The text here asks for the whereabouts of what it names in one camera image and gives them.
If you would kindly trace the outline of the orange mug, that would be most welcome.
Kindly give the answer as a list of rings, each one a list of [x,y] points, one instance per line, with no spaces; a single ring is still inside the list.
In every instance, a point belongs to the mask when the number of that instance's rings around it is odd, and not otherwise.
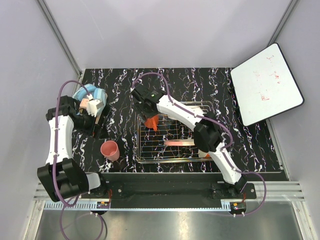
[[[151,118],[148,118],[145,122],[144,125],[149,128],[153,129],[155,132],[158,130],[158,124],[159,124],[159,116],[155,115]]]

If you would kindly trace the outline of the pink plastic cup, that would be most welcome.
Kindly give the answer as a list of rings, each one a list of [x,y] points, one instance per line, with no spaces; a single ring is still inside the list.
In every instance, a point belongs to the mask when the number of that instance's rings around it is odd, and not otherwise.
[[[117,161],[120,157],[120,150],[115,141],[107,140],[100,147],[101,154],[109,161]]]

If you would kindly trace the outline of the pink and cream plate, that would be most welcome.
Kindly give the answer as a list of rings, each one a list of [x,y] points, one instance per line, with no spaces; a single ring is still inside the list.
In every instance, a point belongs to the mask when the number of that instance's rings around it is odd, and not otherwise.
[[[164,142],[165,146],[174,146],[174,147],[189,147],[195,146],[195,142],[193,139],[173,139],[166,140]]]

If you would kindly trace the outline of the orange and white bowl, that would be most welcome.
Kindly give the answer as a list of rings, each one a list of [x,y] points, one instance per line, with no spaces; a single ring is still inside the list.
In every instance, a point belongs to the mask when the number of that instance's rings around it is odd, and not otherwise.
[[[203,159],[211,158],[211,156],[208,152],[203,152],[200,149],[198,150],[198,157],[203,158]]]

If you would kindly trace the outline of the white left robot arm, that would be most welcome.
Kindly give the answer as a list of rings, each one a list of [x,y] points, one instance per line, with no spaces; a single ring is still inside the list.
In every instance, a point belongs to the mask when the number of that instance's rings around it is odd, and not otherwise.
[[[108,193],[105,178],[97,172],[84,172],[73,159],[72,147],[73,130],[90,137],[99,136],[106,100],[106,94],[93,99],[65,95],[60,97],[58,107],[47,111],[50,147],[45,165],[37,169],[37,177],[53,202],[85,193],[103,198]]]

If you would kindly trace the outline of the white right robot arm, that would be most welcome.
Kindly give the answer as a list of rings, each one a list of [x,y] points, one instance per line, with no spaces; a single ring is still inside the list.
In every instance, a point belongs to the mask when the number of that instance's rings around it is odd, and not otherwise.
[[[131,91],[133,107],[142,121],[166,114],[186,125],[193,131],[195,146],[209,154],[227,183],[228,195],[239,198],[245,192],[246,177],[230,157],[227,146],[218,127],[224,126],[214,119],[211,112],[199,113],[185,104],[170,97],[162,90],[149,90],[139,85]]]

